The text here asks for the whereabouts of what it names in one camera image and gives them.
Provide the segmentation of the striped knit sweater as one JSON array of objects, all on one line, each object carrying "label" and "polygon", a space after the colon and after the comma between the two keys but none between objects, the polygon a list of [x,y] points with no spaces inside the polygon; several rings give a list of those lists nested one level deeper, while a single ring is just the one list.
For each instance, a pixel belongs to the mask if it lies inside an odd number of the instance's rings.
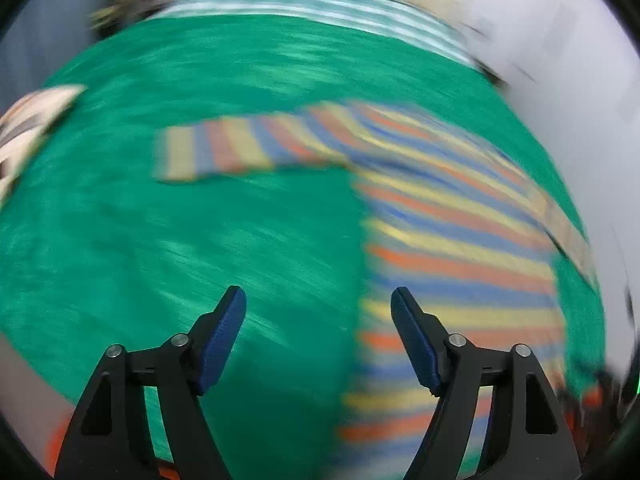
[{"label": "striped knit sweater", "polygon": [[399,286],[477,344],[532,346],[565,382],[565,323],[552,262],[594,284],[589,246],[555,200],[484,139],[413,106],[323,102],[162,130],[157,173],[192,181],[328,162],[355,174],[370,212],[356,382],[333,479],[397,479],[434,415],[390,318]]}]

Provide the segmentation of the green floral bedspread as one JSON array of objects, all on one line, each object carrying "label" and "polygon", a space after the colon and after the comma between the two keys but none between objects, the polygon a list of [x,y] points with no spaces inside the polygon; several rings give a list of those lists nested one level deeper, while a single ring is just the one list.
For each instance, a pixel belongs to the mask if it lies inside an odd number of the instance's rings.
[{"label": "green floral bedspread", "polygon": [[[247,315],[208,426],[237,479],[333,479],[356,382],[371,263],[367,202],[328,162],[165,181],[158,134],[323,102],[413,106],[484,139],[580,232],[542,146],[490,83],[404,42],[304,18],[151,18],[51,78],[86,91],[52,128],[1,209],[1,333],[35,379],[3,378],[14,429],[52,471],[72,411],[109,344],[161,344],[238,285]],[[565,382],[604,358],[596,286],[552,262]]]}]

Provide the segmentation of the white patterned folded cloth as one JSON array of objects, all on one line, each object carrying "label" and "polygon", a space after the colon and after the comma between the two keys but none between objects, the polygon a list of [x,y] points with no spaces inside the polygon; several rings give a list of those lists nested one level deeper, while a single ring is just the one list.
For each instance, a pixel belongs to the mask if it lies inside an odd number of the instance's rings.
[{"label": "white patterned folded cloth", "polygon": [[86,91],[82,84],[62,84],[30,92],[1,117],[1,203],[6,201],[29,159],[53,125]]}]

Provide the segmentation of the white wardrobe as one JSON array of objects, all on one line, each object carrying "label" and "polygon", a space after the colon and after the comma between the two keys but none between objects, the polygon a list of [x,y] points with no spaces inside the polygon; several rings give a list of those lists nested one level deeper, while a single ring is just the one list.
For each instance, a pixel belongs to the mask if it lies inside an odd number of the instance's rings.
[{"label": "white wardrobe", "polygon": [[627,364],[639,293],[639,57],[603,0],[468,0],[477,53],[551,155],[582,218],[604,303],[606,359]]}]

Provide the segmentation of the teal checkered blanket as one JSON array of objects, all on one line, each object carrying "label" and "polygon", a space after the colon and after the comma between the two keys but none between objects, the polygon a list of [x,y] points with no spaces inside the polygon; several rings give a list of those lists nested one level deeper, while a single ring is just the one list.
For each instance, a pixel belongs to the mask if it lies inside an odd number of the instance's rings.
[{"label": "teal checkered blanket", "polygon": [[161,18],[275,15],[397,39],[464,66],[475,65],[462,36],[434,14],[398,0],[175,0]]}]

